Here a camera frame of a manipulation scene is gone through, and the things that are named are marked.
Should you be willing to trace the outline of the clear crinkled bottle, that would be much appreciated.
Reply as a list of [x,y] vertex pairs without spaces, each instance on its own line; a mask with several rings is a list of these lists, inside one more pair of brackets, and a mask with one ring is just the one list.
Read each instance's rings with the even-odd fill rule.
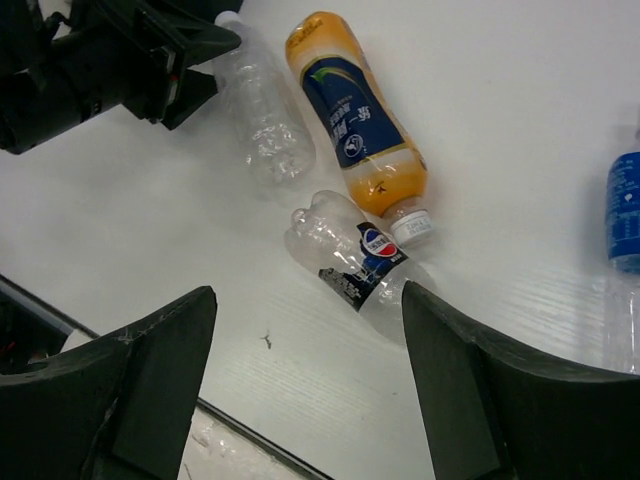
[[238,13],[220,13],[215,25],[241,39],[213,60],[213,72],[250,171],[264,185],[302,178],[315,165],[316,148],[281,62]]

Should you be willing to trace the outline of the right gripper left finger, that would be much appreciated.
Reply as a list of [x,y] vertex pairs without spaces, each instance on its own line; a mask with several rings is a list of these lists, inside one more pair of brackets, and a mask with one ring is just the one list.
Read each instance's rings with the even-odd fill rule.
[[175,479],[217,299],[198,287],[74,349],[1,372],[4,479]]

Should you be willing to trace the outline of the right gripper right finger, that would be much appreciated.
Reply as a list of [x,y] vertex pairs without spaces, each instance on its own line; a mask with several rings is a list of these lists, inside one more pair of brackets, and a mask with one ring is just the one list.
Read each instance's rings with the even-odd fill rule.
[[421,285],[406,346],[439,479],[635,479],[639,379],[543,352]]

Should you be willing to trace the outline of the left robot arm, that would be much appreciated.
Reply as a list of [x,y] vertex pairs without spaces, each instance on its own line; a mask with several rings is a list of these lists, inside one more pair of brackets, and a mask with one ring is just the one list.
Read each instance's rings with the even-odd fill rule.
[[174,130],[218,91],[196,66],[237,48],[239,1],[1,4],[1,147],[19,155],[118,106]]

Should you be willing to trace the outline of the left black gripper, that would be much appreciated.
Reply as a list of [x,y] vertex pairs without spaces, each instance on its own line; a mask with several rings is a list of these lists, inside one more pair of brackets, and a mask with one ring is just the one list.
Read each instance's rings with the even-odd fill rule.
[[213,75],[185,70],[228,53],[240,36],[215,24],[237,1],[71,1],[49,16],[49,109],[84,123],[122,105],[175,130],[218,93]]

